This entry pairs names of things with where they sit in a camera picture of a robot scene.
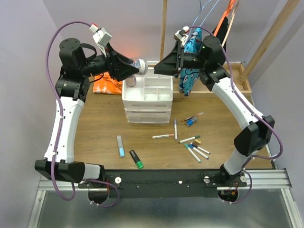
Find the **pink capped pen tube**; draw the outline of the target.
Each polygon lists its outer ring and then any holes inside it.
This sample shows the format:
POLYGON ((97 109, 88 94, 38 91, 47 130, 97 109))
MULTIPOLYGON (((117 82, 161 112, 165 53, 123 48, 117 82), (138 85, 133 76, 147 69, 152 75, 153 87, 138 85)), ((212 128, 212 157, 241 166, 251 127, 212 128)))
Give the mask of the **pink capped pen tube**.
POLYGON ((134 87, 136 85, 136 76, 132 75, 125 80, 128 87, 134 87))

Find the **clear jar of paperclips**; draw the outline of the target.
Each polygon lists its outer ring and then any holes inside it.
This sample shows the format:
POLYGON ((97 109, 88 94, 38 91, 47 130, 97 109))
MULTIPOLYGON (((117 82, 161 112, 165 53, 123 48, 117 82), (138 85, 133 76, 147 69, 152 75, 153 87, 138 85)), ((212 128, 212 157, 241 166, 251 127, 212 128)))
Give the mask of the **clear jar of paperclips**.
POLYGON ((128 64, 132 65, 133 67, 136 67, 139 72, 138 75, 144 76, 147 74, 148 71, 148 63, 144 59, 141 58, 131 58, 128 61, 128 64))

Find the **white plastic drawer organizer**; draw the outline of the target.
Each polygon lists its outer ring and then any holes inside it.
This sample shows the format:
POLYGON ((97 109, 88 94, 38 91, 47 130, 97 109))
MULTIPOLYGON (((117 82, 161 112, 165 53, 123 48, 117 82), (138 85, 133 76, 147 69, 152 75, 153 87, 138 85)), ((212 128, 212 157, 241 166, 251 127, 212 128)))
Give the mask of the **white plastic drawer organizer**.
POLYGON ((127 122, 132 124, 168 124, 173 102, 173 77, 154 74, 149 68, 136 76, 136 85, 123 81, 122 101, 127 122))

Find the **light blue highlighter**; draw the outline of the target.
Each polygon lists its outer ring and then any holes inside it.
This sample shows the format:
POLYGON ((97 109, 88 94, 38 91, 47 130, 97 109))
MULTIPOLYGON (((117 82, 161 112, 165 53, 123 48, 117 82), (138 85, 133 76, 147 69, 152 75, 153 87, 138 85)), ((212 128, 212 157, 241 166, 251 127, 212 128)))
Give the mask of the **light blue highlighter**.
POLYGON ((124 146, 123 146, 122 137, 120 135, 117 136, 117 144, 118 144, 119 156, 124 157, 125 156, 124 146))

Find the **black green highlighter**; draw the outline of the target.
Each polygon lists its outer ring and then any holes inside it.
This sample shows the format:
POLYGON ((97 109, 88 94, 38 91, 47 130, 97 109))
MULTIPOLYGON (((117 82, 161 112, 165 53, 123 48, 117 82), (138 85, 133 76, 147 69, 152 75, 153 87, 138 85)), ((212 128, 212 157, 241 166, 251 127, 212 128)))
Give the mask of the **black green highlighter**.
POLYGON ((141 160, 139 159, 138 155, 136 154, 136 152, 134 150, 130 150, 129 151, 133 161, 135 162, 136 166, 138 169, 142 169, 144 167, 143 163, 141 162, 141 160))

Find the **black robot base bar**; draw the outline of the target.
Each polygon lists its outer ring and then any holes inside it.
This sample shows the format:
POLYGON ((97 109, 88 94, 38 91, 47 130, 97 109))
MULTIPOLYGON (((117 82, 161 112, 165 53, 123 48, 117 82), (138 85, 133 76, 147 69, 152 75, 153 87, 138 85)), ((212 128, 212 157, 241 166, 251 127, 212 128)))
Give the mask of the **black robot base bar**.
POLYGON ((245 187, 241 172, 226 177, 219 169, 188 170, 105 170, 103 181, 111 186, 91 180, 79 185, 81 189, 109 190, 109 197, 115 198, 179 198, 217 197, 221 187, 233 189, 245 187))

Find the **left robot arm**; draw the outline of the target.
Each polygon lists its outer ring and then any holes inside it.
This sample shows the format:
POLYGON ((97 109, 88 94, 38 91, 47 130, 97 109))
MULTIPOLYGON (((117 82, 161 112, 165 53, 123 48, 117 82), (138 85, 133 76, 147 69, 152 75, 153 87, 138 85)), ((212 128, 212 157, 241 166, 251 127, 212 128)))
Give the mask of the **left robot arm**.
POLYGON ((139 69, 131 60, 116 52, 110 44, 105 54, 86 57, 83 49, 95 50, 76 38, 59 44, 62 63, 60 77, 55 85, 56 117, 51 140, 42 160, 35 162, 35 170, 49 180, 80 183, 89 180, 96 188, 105 183, 102 165, 74 160, 76 128, 90 88, 90 76, 109 73, 111 78, 123 81, 137 74, 139 69))

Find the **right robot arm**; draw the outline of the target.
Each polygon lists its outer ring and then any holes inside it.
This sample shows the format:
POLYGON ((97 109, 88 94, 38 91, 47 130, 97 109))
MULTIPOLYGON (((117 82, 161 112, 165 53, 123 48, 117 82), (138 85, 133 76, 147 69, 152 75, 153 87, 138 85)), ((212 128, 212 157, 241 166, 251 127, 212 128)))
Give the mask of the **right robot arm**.
POLYGON ((173 76, 184 68, 197 69, 203 85, 226 105, 237 120, 241 132, 234 139, 235 149, 230 158, 221 165, 216 175, 217 183, 229 186, 235 182, 248 159, 265 147, 270 139, 275 121, 264 116, 232 82, 232 76, 224 69, 226 61, 220 40, 206 36, 198 53, 185 53, 177 41, 171 53, 154 67, 154 73, 173 76))

